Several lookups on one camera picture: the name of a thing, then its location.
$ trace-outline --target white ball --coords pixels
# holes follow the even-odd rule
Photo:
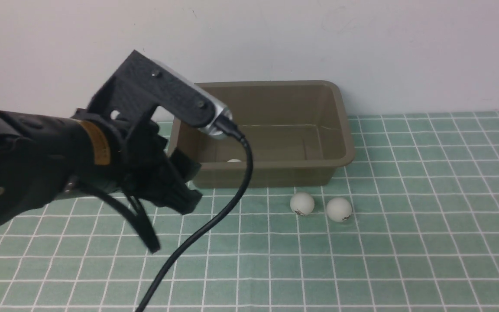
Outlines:
[[[342,222],[352,216],[352,204],[342,197],[331,199],[327,204],[327,216],[334,222]]]
[[[295,193],[290,200],[290,208],[298,215],[309,215],[315,208],[315,201],[307,193]]]

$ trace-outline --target black plastic part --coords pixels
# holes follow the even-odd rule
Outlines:
[[[195,128],[209,125],[215,115],[212,100],[138,51],[133,51],[97,92],[87,112],[111,119],[111,113],[117,111],[137,123],[158,105]]]

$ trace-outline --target orange label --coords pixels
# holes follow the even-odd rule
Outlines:
[[[77,120],[77,122],[90,137],[91,146],[94,148],[94,163],[99,166],[111,164],[111,148],[109,148],[109,142],[107,142],[103,131],[94,123],[85,120]]]

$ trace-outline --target white grout line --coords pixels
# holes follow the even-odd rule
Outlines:
[[[358,117],[358,123],[359,123],[359,129],[361,129],[362,123],[359,120],[359,117]],[[363,138],[363,144],[366,144],[365,138],[363,137],[363,135],[362,135],[362,138]],[[365,151],[365,154],[367,156],[367,159],[370,160],[368,150]],[[373,171],[373,166],[371,165],[371,163],[369,163],[369,168],[371,169],[371,174],[374,178],[375,173]],[[379,198],[379,202],[380,202],[380,209],[382,209],[382,212],[384,213],[384,204],[382,203],[382,198],[380,197],[379,186],[376,183],[376,180],[374,180],[374,182],[375,182],[376,193],[378,194],[378,198]],[[404,280],[403,280],[404,276],[402,275],[402,268],[400,267],[400,261],[398,260],[398,257],[397,257],[396,247],[394,246],[394,240],[392,239],[392,234],[390,233],[390,227],[388,226],[388,219],[386,218],[385,214],[383,216],[384,216],[384,222],[386,223],[386,230],[388,231],[388,238],[390,239],[390,245],[392,246],[392,252],[394,253],[394,259],[396,260],[396,266],[398,267],[398,274],[400,275],[400,279],[402,279],[402,288],[404,290],[405,302],[408,304],[409,312],[412,312],[412,307],[411,307],[410,302],[409,302],[408,290],[407,290],[405,283],[404,283]]]
[[[101,210],[102,210],[102,209],[103,209],[103,201],[101,202],[101,205],[99,205],[99,210],[97,211],[98,216],[97,216],[97,217],[95,217],[94,225],[93,225],[93,227],[91,228],[91,234],[90,234],[90,237],[87,239],[86,249],[84,250],[84,255],[83,255],[83,256],[82,256],[82,258],[81,258],[81,261],[80,261],[80,266],[79,266],[79,268],[78,268],[78,272],[77,272],[77,274],[76,274],[76,278],[75,278],[75,283],[73,284],[73,288],[72,288],[72,290],[71,290],[71,294],[70,294],[70,296],[69,296],[69,298],[68,298],[68,300],[67,300],[67,308],[65,309],[65,312],[67,312],[67,311],[68,311],[68,306],[71,304],[71,300],[72,300],[72,298],[73,298],[73,294],[75,293],[75,289],[76,289],[76,286],[77,286],[77,283],[78,283],[78,279],[80,278],[80,274],[81,274],[81,272],[82,272],[82,267],[83,267],[83,265],[84,265],[84,261],[85,261],[86,256],[87,256],[87,251],[88,251],[88,249],[90,248],[91,239],[92,239],[92,237],[93,237],[93,235],[94,235],[94,232],[95,232],[95,227],[97,226],[97,220],[98,220],[98,218],[99,218],[99,214],[101,213]]]
[[[75,202],[73,203],[73,207],[71,209],[71,214],[72,214],[72,211],[75,209],[75,205],[77,202],[78,202],[78,199],[75,199]],[[65,230],[67,229],[67,226],[69,225],[70,220],[71,220],[71,218],[67,218],[67,222],[65,223],[65,226],[63,227],[63,231],[61,232],[61,235],[63,235],[65,233]],[[55,251],[53,252],[53,256],[49,258],[49,265],[47,267],[47,271],[45,271],[45,275],[43,277],[42,284],[40,285],[40,288],[38,289],[38,294],[36,294],[36,299],[34,300],[34,306],[36,306],[38,304],[38,300],[40,298],[40,294],[42,293],[43,286],[45,284],[45,281],[47,280],[47,276],[49,275],[49,271],[51,271],[51,266],[53,265],[53,260],[55,259],[55,255],[57,255],[57,251],[59,250],[59,247],[61,246],[62,241],[63,241],[63,237],[60,237],[59,241],[57,243],[57,246],[55,247]]]
[[[346,176],[348,176],[348,172],[346,170],[346,167],[344,167],[344,173],[345,173]],[[349,180],[346,180],[346,183],[348,184],[348,190],[350,192],[350,202],[352,203],[352,210],[353,210],[353,214],[354,214],[353,218],[352,217],[350,217],[350,218],[353,219],[353,221],[355,223],[355,228],[357,229],[357,237],[359,239],[359,247],[361,248],[361,254],[360,255],[356,255],[356,257],[361,257],[361,259],[363,261],[363,267],[365,268],[366,280],[367,280],[367,284],[369,286],[369,295],[371,296],[371,303],[373,304],[373,311],[376,312],[375,297],[373,296],[373,283],[371,283],[371,278],[370,278],[370,275],[369,275],[369,268],[367,267],[367,261],[366,261],[366,258],[365,258],[365,248],[363,248],[363,241],[361,239],[361,234],[362,233],[359,231],[359,223],[357,222],[357,217],[355,217],[355,204],[354,204],[354,201],[353,201],[352,190],[350,189],[350,182],[349,182]]]
[[[384,123],[384,120],[381,119],[381,121],[382,121],[382,126],[384,127],[384,130],[386,130],[386,124]],[[392,142],[390,141],[390,137],[388,137],[388,143],[392,144]],[[392,148],[390,148],[390,151],[392,152],[392,157],[394,157],[394,159],[396,159],[396,155],[394,154],[394,150]],[[398,174],[400,176],[402,176],[402,172],[400,171],[400,165],[398,165],[398,162],[396,162],[396,169],[398,170]],[[402,182],[402,186],[404,187],[404,191],[406,192],[406,194],[408,194],[408,188],[407,188],[407,186],[405,186],[404,179],[400,178],[400,181]],[[432,277],[435,277],[436,275],[434,274],[434,266],[432,265],[432,261],[430,259],[430,256],[428,255],[428,249],[426,247],[426,243],[424,243],[424,238],[423,238],[423,235],[422,235],[422,232],[421,232],[421,228],[419,227],[419,223],[417,221],[417,216],[415,215],[415,208],[413,207],[412,200],[410,199],[409,195],[407,195],[407,198],[408,198],[409,207],[412,208],[413,220],[415,221],[415,225],[417,227],[418,235],[419,235],[419,238],[421,239],[421,244],[422,244],[422,247],[424,248],[424,253],[426,254],[426,259],[427,259],[427,262],[428,262],[428,267],[430,268],[430,272],[432,274]],[[389,231],[392,230],[392,229],[390,229],[390,227],[388,225],[388,220],[386,220],[386,227],[389,229]],[[444,300],[442,298],[442,291],[440,290],[440,286],[438,285],[438,281],[435,281],[435,285],[436,285],[436,291],[438,292],[438,297],[440,297],[440,302],[442,302],[442,304],[444,304]]]

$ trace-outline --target robotic arm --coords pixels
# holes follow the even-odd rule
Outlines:
[[[243,139],[226,105],[133,51],[71,118],[0,111],[0,225],[53,200],[93,195],[158,251],[139,199],[184,215],[202,197],[186,186],[200,164],[180,150],[170,157],[164,152],[168,141],[150,119],[158,105],[210,136]],[[133,211],[109,195],[117,192]]]

